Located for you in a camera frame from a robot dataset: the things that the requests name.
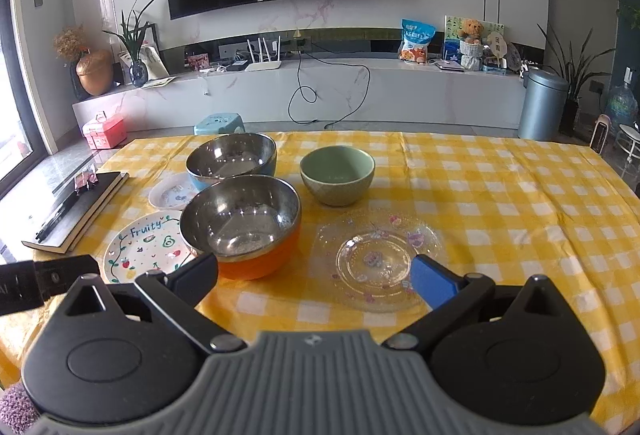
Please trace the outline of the white Fruity ceramic plate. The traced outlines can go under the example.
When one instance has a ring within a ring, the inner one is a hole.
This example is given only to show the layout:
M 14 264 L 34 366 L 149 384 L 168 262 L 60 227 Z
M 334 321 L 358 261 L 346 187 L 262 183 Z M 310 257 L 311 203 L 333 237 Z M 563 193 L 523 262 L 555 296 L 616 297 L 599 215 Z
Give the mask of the white Fruity ceramic plate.
M 105 281 L 130 283 L 155 269 L 172 273 L 193 259 L 180 231 L 180 216 L 180 210 L 159 210 L 122 228 L 103 256 Z

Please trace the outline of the clear glass flower plate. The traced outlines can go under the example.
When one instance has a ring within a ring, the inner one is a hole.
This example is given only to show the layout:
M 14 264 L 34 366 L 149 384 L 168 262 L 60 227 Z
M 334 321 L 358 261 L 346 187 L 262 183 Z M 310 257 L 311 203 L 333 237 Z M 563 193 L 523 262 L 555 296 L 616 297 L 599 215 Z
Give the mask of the clear glass flower plate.
M 309 278 L 332 303 L 366 313 L 399 313 L 423 306 L 410 281 L 418 255 L 447 259 L 442 236 L 427 223 L 390 210 L 354 210 L 318 230 Z

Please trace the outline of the small white printed plate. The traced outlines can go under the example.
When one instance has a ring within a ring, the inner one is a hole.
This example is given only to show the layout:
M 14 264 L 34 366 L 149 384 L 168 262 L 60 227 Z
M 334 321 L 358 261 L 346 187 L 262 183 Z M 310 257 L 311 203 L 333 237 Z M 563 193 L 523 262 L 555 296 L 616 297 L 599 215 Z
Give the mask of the small white printed plate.
M 183 210 L 195 195 L 194 186 L 186 172 L 171 175 L 156 184 L 149 194 L 149 203 L 157 210 Z

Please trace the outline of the orange steel bowl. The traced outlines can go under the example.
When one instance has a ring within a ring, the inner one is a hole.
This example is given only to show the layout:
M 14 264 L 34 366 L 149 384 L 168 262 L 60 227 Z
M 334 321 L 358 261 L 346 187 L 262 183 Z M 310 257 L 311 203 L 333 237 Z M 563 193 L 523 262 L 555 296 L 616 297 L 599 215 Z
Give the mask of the orange steel bowl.
M 292 184 L 267 175 L 241 175 L 194 196 L 180 216 L 180 233 L 195 255 L 212 254 L 221 277 L 256 280 L 294 255 L 302 202 Z

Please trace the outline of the blue steel bowl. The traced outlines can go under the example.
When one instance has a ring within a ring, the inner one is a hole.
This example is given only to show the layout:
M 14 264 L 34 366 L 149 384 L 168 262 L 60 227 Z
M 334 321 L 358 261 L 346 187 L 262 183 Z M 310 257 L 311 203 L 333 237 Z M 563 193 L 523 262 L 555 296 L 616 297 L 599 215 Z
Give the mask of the blue steel bowl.
M 201 144 L 186 159 L 192 184 L 202 191 L 240 175 L 272 176 L 277 166 L 277 143 L 258 132 L 239 132 Z

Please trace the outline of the green ceramic bowl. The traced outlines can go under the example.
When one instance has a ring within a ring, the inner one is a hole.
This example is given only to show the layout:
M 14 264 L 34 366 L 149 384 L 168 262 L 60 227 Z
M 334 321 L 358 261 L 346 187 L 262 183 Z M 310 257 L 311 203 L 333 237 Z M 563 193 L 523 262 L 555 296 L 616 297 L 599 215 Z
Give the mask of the green ceramic bowl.
M 336 144 L 306 154 L 300 160 L 299 172 L 314 199 L 327 206 L 344 207 L 364 197 L 375 167 L 368 152 Z

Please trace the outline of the pink hair clip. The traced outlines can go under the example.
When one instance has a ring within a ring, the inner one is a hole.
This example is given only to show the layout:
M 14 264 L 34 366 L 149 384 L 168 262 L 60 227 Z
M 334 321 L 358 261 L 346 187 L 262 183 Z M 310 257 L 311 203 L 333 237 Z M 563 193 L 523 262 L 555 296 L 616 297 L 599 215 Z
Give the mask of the pink hair clip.
M 91 170 L 84 170 L 74 177 L 74 189 L 77 194 L 93 189 L 97 183 L 98 175 Z

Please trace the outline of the pink storage box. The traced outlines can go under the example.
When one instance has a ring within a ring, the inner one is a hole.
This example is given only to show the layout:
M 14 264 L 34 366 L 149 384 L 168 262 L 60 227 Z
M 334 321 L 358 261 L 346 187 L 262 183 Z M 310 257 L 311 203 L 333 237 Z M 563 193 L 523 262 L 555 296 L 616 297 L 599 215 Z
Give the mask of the pink storage box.
M 98 114 L 93 120 L 82 126 L 88 146 L 92 150 L 110 150 L 116 148 L 127 138 L 125 120 L 122 114 L 107 116 Z

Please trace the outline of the pink small chair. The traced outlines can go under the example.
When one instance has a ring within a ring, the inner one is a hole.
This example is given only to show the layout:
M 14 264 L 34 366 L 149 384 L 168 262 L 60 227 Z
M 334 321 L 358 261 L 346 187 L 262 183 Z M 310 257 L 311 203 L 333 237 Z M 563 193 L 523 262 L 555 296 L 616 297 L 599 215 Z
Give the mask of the pink small chair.
M 608 140 L 611 128 L 611 119 L 606 114 L 600 114 L 594 123 L 594 129 L 589 143 L 589 148 L 597 154 L 602 154 Z

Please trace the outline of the grey metal trash bin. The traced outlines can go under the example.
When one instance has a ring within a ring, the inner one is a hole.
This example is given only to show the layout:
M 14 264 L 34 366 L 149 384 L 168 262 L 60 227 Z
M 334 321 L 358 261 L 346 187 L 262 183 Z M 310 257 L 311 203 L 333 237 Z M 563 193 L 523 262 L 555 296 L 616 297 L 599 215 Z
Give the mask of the grey metal trash bin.
M 523 76 L 525 99 L 518 137 L 552 140 L 559 130 L 568 93 L 564 78 L 545 70 L 529 70 Z

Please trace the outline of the white canvas bag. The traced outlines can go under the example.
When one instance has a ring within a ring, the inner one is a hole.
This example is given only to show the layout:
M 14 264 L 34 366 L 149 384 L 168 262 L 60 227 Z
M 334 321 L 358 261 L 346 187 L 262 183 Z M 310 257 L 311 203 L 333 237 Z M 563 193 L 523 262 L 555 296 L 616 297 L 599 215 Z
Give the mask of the white canvas bag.
M 150 80 L 159 80 L 169 76 L 166 66 L 154 46 L 143 44 L 140 48 L 139 58 L 146 66 Z

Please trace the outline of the white TV cabinet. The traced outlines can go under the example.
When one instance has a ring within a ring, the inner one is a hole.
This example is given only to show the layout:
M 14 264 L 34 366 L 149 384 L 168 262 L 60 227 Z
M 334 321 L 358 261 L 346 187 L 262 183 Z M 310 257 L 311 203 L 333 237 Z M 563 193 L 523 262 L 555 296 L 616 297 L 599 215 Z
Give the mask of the white TV cabinet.
M 78 125 L 122 114 L 130 132 L 193 126 L 213 113 L 245 123 L 387 122 L 514 129 L 525 89 L 516 75 L 445 72 L 393 59 L 290 60 L 258 72 L 181 74 L 76 103 Z

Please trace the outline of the tall potted green plant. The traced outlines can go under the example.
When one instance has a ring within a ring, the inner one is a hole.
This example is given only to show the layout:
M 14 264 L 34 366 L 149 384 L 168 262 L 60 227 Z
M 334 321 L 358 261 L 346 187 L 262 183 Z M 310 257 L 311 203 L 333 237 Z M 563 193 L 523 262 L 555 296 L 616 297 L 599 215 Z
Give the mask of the tall potted green plant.
M 544 30 L 538 24 L 538 30 L 544 36 L 546 46 L 552 54 L 556 65 L 547 64 L 546 68 L 550 69 L 556 76 L 561 77 L 567 85 L 567 94 L 565 98 L 563 113 L 560 121 L 559 131 L 567 136 L 573 136 L 579 111 L 579 98 L 582 88 L 596 78 L 607 78 L 611 76 L 610 72 L 593 70 L 592 64 L 601 57 L 612 54 L 615 49 L 608 48 L 590 54 L 587 50 L 590 43 L 593 28 L 590 28 L 585 39 L 582 41 L 578 51 L 574 51 L 573 42 L 567 42 L 567 48 L 564 48 L 561 39 L 551 25 L 548 30 Z

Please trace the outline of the brown teddy bear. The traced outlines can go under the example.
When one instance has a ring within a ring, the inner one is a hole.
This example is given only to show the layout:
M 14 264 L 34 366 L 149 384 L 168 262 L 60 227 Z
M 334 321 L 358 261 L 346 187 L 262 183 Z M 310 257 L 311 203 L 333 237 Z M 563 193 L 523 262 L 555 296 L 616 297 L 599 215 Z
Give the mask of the brown teddy bear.
M 460 24 L 458 36 L 461 40 L 468 44 L 480 44 L 482 42 L 482 34 L 484 25 L 476 19 L 463 19 Z

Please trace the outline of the green plant in blue vase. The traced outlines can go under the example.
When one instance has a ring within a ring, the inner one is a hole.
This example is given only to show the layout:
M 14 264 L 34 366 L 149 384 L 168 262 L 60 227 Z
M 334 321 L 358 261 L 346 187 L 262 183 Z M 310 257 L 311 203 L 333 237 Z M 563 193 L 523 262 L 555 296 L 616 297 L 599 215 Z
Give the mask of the green plant in blue vase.
M 145 11 L 155 1 L 150 0 L 140 10 L 132 7 L 128 14 L 121 11 L 118 32 L 104 30 L 105 34 L 116 36 L 128 52 L 131 60 L 129 76 L 132 85 L 137 88 L 142 87 L 149 80 L 148 68 L 141 59 L 141 49 L 146 32 L 152 23 L 143 22 L 142 19 Z

